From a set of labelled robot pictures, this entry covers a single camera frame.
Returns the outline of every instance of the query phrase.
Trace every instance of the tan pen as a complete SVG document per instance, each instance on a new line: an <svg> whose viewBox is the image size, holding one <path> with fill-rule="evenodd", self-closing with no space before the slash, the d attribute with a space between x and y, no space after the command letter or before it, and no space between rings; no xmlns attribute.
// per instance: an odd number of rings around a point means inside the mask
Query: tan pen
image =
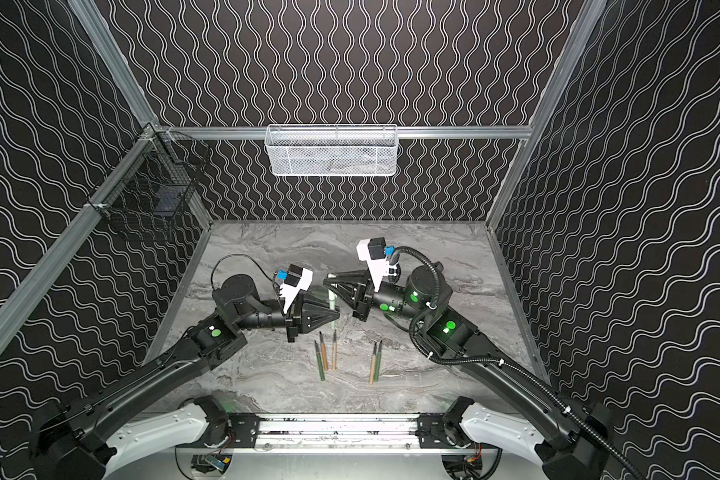
<svg viewBox="0 0 720 480"><path fill-rule="evenodd" d="M376 342L373 343L373 356L371 357L371 376L368 378L368 384L373 385L373 373L376 371Z"/></svg>
<svg viewBox="0 0 720 480"><path fill-rule="evenodd" d="M333 361L331 362L331 370L336 370L338 364L338 342L336 340L336 330L333 331Z"/></svg>
<svg viewBox="0 0 720 480"><path fill-rule="evenodd" d="M322 352L323 368L330 370L328 366L328 356L326 355L326 343L322 340L322 332L320 332L320 351Z"/></svg>

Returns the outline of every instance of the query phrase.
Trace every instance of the black corrugated tube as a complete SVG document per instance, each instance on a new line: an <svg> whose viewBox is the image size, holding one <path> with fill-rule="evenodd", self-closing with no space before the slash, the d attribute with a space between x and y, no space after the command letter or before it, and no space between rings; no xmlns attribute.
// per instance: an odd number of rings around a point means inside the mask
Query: black corrugated tube
<svg viewBox="0 0 720 480"><path fill-rule="evenodd" d="M600 444L605 450L608 451L609 454L611 454L617 461L620 463L626 470L632 474L632 476L636 480L646 480L645 476L640 473L640 471L637 469L636 466L633 465L632 462L627 459L627 457L624 456L623 453L621 453L616 447L611 445L610 442L608 442L608 439L603 437L597 430L592 428L589 424L587 424L583 418L579 417L573 410L571 410L570 406L563 403L559 398L557 398L557 395L555 395L554 390L547 385L543 380L538 378L536 375L534 375L531 372L528 372L528 370L524 369L522 366L519 366L517 363L513 361L508 361L504 359L498 359L496 357L490 356L490 355L476 355L476 356L470 356L465 357L461 359L442 359L434 352L428 352L419 342L416 341L416 331L418 329L418 322L419 320L424 316L424 313L426 310L422 310L421 312L417 313L412 319L411 323L408 326L408 336L411 338L411 343L413 343L414 347L416 347L416 350L418 350L423 356L426 356L430 361L437 363L438 365L463 365L466 363L491 363L493 365L498 366L499 368L508 368L510 370L514 370L517 373L521 374L523 377L525 377L529 382L536 385L536 387L541 390L549 399L552 401L552 403L560 409L560 411L565 415L566 417L570 418L570 420L576 424L579 428L582 430L585 430L587 435L595 440L595 443Z"/></svg>
<svg viewBox="0 0 720 480"><path fill-rule="evenodd" d="M434 310L435 307L437 307L438 305L438 301L440 300L440 275L438 274L438 269L434 267L434 264L432 264L432 262L429 260L429 258L427 258L426 255L416 250L415 248L411 248L410 246L395 247L394 251L392 252L392 257L389 259L389 264L397 265L400 254L408 254L416 260L422 262L432 274L432 280L434 281L434 293L432 294L432 298L429 300L429 308ZM398 279L400 278L399 266L397 269L397 273L394 274L393 278L394 281L392 283L397 283Z"/></svg>

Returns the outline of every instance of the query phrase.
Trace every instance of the metal beam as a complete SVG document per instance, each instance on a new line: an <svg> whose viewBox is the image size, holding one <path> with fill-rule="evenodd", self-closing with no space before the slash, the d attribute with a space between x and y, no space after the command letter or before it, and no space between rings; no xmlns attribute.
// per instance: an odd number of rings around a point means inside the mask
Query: metal beam
<svg viewBox="0 0 720 480"><path fill-rule="evenodd" d="M162 127L163 131L189 135L197 140L264 140L266 127ZM531 128L517 127L398 127L401 140L448 138L530 138Z"/></svg>
<svg viewBox="0 0 720 480"><path fill-rule="evenodd" d="M523 341L525 342L525 348L528 350L528 356L530 357L530 366L534 368L534 373L537 377L543 379L546 383L549 383L549 375L547 374L547 370L544 368L544 365L541 363L539 347L536 345L536 340L534 340L534 336L530 332L530 324L528 323L528 318L525 316L525 311L523 310L523 303L520 302L518 291L514 287L512 275L509 273L507 262L504 261L504 254L502 253L501 247L499 246L498 238L496 238L496 233L490 227L487 227L486 231L488 232L488 242L490 244L490 249L493 251L494 259L496 260L496 266L499 268L501 280L504 282L504 289L507 291L509 303L512 305L512 312L514 313L514 318L518 322L520 334L522 335Z"/></svg>
<svg viewBox="0 0 720 480"><path fill-rule="evenodd" d="M146 357L144 357L143 365L151 362L163 352L163 345L166 342L166 338L168 337L168 333L170 332L171 327L173 326L173 321L176 319L176 315L178 315L179 313L181 303L184 301L184 295L186 295L186 292L190 288L192 278L194 277L195 271L200 264L202 254L206 251L206 246L208 246L208 239L210 237L211 230L205 229L202 232L200 239L197 241L197 245L195 245L195 251L194 253L192 253L192 258L190 259L190 262L186 265L186 270L184 271L184 275L181 277L181 282L179 282L179 286L176 288L176 293L173 294L173 299L171 299L171 302L168 305L168 310L163 316L163 321L160 322L160 326L157 328L155 338L152 339L152 345L150 345L150 349L146 352Z"/></svg>
<svg viewBox="0 0 720 480"><path fill-rule="evenodd" d="M157 124L157 115L144 96L144 91L136 82L134 72L125 62L125 57L117 46L109 25L101 16L99 8L94 0L69 0L72 12L77 15L80 24L83 25L91 43L94 44L104 64L112 74L115 85L123 93L125 101L128 102L130 111L141 123L142 127L147 124Z"/></svg>
<svg viewBox="0 0 720 480"><path fill-rule="evenodd" d="M134 146L90 198L92 204L105 202L106 196L139 158L142 150L152 143L153 134L152 128L145 129L142 136L136 140ZM0 355L100 221L101 216L92 206L88 204L83 206L45 255L19 283L16 290L10 294L0 308Z"/></svg>
<svg viewBox="0 0 720 480"><path fill-rule="evenodd" d="M600 20L606 4L607 0L586 0L585 3L581 5L581 10L579 10L578 17L576 18L576 24L570 30L570 35L568 36L563 52L560 54L557 66L552 72L547 87L544 89L544 95L541 97L541 101L534 112L531 120L533 133L528 138L528 141L519 147L518 152L510 164L509 171L504 177L504 182L500 186L496 200L490 208L486 220L491 227L495 228L501 216L504 214L504 210L507 208L512 193L514 193L515 187L518 186L520 177L523 175L523 172L525 172L531 155L536 149L544 131L547 129L547 124L552 119L552 114L557 107L557 102L563 95L570 76L579 63L579 59L584 53L586 43L589 41L597 21Z"/></svg>

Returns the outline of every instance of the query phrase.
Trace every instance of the white mesh basket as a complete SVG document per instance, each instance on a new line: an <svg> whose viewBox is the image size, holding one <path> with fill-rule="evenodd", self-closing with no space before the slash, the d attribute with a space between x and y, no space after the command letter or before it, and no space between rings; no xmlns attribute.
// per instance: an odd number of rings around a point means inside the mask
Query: white mesh basket
<svg viewBox="0 0 720 480"><path fill-rule="evenodd" d="M397 125L269 125L274 175L389 177L398 169Z"/></svg>

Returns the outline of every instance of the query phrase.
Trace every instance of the green pen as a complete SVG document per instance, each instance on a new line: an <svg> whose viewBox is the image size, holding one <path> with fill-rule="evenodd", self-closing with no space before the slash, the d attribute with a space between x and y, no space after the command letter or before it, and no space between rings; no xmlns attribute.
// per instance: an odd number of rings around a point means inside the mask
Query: green pen
<svg viewBox="0 0 720 480"><path fill-rule="evenodd" d="M317 341L315 341L315 354L317 356L317 368L320 369L320 381L324 382L326 380L326 372L322 369L322 354L320 353L320 347L317 345Z"/></svg>
<svg viewBox="0 0 720 480"><path fill-rule="evenodd" d="M378 351L376 351L376 370L373 373L373 381L378 382L378 373L382 369L382 343L384 340L378 343Z"/></svg>

